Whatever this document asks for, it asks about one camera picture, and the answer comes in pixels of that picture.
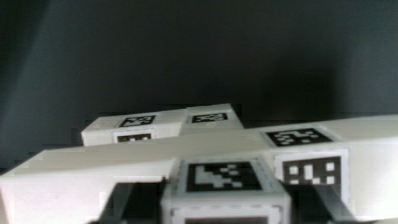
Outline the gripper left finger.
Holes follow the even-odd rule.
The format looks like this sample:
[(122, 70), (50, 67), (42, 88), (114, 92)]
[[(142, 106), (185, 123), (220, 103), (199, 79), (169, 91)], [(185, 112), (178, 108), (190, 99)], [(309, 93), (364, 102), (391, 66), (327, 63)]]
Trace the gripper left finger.
[(117, 183), (99, 217), (89, 224), (162, 224), (163, 183)]

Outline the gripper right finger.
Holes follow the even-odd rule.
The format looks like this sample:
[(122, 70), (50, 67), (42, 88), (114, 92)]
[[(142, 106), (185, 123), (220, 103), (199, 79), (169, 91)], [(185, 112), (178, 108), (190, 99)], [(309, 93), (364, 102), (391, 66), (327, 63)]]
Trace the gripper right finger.
[(293, 224), (357, 224), (339, 195), (325, 185), (284, 185)]

